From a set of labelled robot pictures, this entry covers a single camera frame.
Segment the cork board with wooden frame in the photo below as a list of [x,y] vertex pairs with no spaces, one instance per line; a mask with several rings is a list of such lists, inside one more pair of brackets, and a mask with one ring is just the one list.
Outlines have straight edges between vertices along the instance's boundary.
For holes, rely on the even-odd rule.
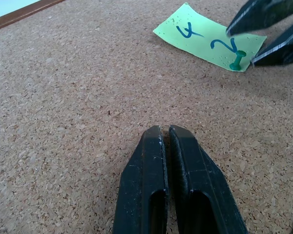
[[142,133],[191,131],[250,234],[293,232],[293,64],[234,73],[153,33],[183,3],[65,0],[0,29],[0,234],[111,234]]

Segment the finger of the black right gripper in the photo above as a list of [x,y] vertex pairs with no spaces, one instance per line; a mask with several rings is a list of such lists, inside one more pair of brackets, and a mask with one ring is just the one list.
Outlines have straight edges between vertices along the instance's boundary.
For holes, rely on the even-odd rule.
[[255,66],[287,65],[293,63],[293,25],[251,59]]
[[248,0],[226,29],[231,37],[271,27],[293,14],[293,0]]

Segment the green pushpin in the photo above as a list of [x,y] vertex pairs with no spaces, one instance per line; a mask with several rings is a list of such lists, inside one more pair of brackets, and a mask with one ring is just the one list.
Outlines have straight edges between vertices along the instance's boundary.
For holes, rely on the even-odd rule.
[[242,50],[238,50],[236,51],[236,59],[233,63],[230,64],[230,69],[234,70],[234,71],[240,71],[241,70],[241,59],[243,57],[246,56],[246,52],[242,51]]

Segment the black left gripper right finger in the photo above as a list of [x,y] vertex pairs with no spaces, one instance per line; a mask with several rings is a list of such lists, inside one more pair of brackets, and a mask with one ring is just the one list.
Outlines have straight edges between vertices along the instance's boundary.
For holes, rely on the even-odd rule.
[[179,234],[248,234],[225,176],[195,136],[170,125],[169,138]]

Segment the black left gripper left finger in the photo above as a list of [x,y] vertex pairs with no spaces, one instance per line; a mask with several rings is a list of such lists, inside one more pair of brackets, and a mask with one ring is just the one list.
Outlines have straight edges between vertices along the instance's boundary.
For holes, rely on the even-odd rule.
[[144,131],[122,172],[112,234],[166,234],[168,203],[166,150],[154,125]]

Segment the green sticky note blue writing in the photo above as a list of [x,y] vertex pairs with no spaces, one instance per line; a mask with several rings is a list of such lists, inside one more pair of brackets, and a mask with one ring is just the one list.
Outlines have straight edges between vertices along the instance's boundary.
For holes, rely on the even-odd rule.
[[230,64],[236,59],[236,51],[242,50],[246,56],[241,59],[241,70],[236,72],[246,71],[266,40],[266,36],[254,34],[228,37],[225,26],[198,14],[188,3],[153,32],[172,46],[230,71],[234,71]]

